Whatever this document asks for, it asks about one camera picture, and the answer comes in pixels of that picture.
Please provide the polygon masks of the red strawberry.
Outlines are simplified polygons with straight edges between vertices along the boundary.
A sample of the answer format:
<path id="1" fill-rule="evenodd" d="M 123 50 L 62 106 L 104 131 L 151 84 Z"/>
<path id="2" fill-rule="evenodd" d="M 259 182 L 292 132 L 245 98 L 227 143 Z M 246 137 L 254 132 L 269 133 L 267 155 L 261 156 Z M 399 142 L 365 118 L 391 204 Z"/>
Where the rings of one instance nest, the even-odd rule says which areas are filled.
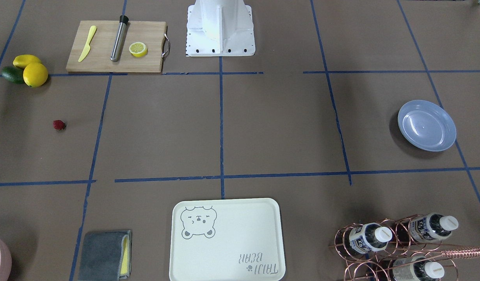
<path id="1" fill-rule="evenodd" d="M 55 130 L 64 130 L 67 127 L 66 123 L 62 120 L 54 120 L 53 121 L 53 128 Z"/>

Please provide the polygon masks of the blue plate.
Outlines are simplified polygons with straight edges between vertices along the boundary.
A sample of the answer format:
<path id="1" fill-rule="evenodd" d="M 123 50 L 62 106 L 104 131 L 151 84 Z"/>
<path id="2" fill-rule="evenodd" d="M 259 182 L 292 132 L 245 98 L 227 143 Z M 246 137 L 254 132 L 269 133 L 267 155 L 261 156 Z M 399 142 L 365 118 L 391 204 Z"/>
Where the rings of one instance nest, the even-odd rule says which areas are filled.
<path id="1" fill-rule="evenodd" d="M 397 123 L 403 137 L 424 151 L 445 151 L 457 139 L 457 128 L 452 117 L 430 101 L 413 100 L 405 103 L 398 111 Z"/>

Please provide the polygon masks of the cream bear tray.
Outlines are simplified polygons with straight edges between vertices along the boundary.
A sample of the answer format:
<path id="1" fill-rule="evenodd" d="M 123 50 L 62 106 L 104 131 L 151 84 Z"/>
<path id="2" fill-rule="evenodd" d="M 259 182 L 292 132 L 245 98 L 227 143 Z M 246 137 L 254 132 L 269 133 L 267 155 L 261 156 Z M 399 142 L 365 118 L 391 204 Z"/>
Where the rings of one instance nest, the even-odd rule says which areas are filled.
<path id="1" fill-rule="evenodd" d="M 281 214 L 274 199 L 175 205 L 171 281 L 279 281 L 285 272 Z"/>

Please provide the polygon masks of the lemon half slice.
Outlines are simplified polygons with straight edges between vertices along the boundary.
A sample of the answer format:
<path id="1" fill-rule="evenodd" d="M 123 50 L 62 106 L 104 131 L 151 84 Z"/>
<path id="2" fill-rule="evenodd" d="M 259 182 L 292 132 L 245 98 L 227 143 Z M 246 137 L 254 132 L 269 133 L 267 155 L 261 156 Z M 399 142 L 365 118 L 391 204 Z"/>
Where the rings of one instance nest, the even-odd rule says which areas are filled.
<path id="1" fill-rule="evenodd" d="M 130 44 L 129 52 L 131 55 L 133 55 L 133 57 L 143 57 L 147 55 L 148 48 L 143 42 L 134 42 Z"/>

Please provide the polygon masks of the dark drink bottle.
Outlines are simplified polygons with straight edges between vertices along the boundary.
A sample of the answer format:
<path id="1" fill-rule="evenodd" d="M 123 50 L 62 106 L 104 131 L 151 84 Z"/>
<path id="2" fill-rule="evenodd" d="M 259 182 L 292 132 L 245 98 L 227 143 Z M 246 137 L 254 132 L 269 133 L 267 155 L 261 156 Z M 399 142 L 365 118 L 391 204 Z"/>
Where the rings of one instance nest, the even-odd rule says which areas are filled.
<path id="1" fill-rule="evenodd" d="M 433 212 L 411 220 L 408 233 L 414 241 L 429 243 L 449 238 L 457 228 L 459 221 L 456 217 Z"/>
<path id="2" fill-rule="evenodd" d="M 378 223 L 358 225 L 345 231 L 343 253 L 346 256 L 363 256 L 383 251 L 393 239 L 392 230 Z"/>
<path id="3" fill-rule="evenodd" d="M 439 281 L 445 276 L 443 265 L 429 261 L 425 256 L 396 259 L 391 266 L 389 276 L 392 281 Z"/>

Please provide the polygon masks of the bamboo cutting board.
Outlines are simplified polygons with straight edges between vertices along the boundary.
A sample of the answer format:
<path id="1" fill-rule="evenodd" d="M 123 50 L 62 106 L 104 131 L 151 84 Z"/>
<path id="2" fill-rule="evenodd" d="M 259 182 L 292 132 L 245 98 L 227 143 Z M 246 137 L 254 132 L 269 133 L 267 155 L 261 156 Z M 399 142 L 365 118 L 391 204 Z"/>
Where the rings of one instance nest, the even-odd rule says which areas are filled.
<path id="1" fill-rule="evenodd" d="M 88 39 L 90 27 L 96 26 L 90 43 L 88 55 L 79 62 L 78 59 Z M 169 49 L 164 46 L 167 23 L 163 21 L 129 21 L 128 31 L 121 48 L 119 61 L 112 62 L 112 54 L 119 21 L 80 21 L 69 55 L 67 72 L 96 73 L 160 73 L 163 67 L 162 55 Z M 130 53 L 130 45 L 142 42 L 148 53 L 135 57 Z"/>

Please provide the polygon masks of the steel muddler black tip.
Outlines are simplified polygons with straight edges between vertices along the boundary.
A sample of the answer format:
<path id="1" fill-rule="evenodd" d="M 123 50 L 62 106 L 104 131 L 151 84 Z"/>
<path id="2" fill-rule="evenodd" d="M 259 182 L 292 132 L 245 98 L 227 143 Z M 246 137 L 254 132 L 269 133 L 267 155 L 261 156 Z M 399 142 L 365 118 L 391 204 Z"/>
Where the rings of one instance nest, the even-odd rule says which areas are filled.
<path id="1" fill-rule="evenodd" d="M 119 19 L 119 26 L 117 29 L 116 39 L 113 45 L 113 50 L 110 55 L 112 62 L 118 62 L 122 55 L 126 32 L 128 30 L 129 18 L 126 15 L 121 15 Z"/>

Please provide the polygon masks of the yellow sponge cloth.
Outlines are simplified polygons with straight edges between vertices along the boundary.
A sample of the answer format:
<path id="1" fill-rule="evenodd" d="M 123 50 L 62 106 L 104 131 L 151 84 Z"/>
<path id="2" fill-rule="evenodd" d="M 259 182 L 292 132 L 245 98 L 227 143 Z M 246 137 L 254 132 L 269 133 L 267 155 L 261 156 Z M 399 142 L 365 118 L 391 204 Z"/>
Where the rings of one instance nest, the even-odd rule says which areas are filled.
<path id="1" fill-rule="evenodd" d="M 126 235 L 122 242 L 122 258 L 121 258 L 121 268 L 119 273 L 120 279 L 126 279 L 129 277 L 131 271 L 130 265 L 130 238 L 129 235 Z"/>

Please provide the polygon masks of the grey folded cloth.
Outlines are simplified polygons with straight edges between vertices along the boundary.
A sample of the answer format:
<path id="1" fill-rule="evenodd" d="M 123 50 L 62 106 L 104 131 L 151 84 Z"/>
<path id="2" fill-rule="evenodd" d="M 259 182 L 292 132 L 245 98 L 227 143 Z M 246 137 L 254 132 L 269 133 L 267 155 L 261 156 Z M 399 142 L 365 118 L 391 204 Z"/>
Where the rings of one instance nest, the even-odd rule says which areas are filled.
<path id="1" fill-rule="evenodd" d="M 122 242 L 126 235 L 130 238 L 130 265 L 132 231 L 92 231 L 83 241 L 79 281 L 120 281 L 119 278 Z"/>

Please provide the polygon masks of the yellow plastic knife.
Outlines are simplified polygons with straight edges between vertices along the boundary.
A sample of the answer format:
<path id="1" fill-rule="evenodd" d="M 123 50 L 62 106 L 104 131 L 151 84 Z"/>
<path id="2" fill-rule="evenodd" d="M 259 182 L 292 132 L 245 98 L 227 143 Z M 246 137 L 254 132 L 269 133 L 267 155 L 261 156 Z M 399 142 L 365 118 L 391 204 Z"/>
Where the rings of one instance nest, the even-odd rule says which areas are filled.
<path id="1" fill-rule="evenodd" d="M 82 50 L 82 52 L 81 52 L 81 54 L 78 58 L 78 62 L 82 62 L 85 59 L 85 57 L 89 54 L 89 52 L 91 50 L 90 44 L 91 44 L 91 41 L 92 41 L 96 31 L 97 31 L 97 27 L 95 25 L 90 26 L 89 32 L 88 32 L 88 37 L 86 38 L 84 48 L 83 48 L 83 50 Z"/>

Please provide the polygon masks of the round yellow lemon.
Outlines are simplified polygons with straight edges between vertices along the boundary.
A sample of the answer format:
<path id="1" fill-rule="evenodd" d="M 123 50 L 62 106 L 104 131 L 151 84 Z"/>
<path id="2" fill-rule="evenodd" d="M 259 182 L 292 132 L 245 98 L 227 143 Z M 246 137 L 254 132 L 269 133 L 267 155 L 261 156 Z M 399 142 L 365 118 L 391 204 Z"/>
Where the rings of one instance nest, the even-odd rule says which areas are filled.
<path id="1" fill-rule="evenodd" d="M 28 64 L 23 71 L 23 80 L 29 87 L 40 87 L 49 76 L 46 66 L 39 62 Z"/>

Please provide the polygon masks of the dark drink bottle front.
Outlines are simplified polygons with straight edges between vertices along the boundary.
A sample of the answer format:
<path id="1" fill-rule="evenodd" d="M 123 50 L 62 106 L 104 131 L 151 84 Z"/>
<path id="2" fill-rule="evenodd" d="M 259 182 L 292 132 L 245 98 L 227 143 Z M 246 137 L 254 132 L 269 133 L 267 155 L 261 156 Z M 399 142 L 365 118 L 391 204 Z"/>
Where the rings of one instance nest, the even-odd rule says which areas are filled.
<path id="1" fill-rule="evenodd" d="M 392 281 L 439 281 L 445 276 L 443 265 L 429 261 L 425 256 L 396 259 L 391 266 L 389 276 Z"/>

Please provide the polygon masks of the oval yellow lemon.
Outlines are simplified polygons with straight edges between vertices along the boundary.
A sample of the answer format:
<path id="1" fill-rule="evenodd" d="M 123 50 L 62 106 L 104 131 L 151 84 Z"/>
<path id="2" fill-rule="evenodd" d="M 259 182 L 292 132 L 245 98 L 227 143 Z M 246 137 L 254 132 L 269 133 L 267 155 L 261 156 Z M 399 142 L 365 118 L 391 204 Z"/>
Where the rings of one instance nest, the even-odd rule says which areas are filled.
<path id="1" fill-rule="evenodd" d="M 32 63 L 42 62 L 37 56 L 31 54 L 19 55 L 13 60 L 13 65 L 19 69 L 25 69 L 29 64 Z"/>

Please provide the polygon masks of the green lime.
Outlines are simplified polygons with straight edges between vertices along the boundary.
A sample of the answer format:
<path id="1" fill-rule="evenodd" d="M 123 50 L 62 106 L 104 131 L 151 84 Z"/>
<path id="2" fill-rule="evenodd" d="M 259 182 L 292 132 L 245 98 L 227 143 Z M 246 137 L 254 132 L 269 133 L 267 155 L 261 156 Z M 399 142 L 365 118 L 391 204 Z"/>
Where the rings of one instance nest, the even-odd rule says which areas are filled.
<path id="1" fill-rule="evenodd" d="M 1 71 L 1 76 L 9 82 L 21 85 L 25 83 L 23 72 L 24 70 L 17 66 L 5 66 Z"/>

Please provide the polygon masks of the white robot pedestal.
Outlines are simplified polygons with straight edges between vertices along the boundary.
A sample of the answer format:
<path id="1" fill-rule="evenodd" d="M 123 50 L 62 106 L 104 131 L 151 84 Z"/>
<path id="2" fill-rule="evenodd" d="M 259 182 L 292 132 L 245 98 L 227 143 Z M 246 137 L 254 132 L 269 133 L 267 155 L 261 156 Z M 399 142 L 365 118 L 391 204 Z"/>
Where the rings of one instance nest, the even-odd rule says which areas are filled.
<path id="1" fill-rule="evenodd" d="M 243 57 L 256 53 L 251 6 L 243 0 L 197 0 L 188 6 L 187 57 Z"/>

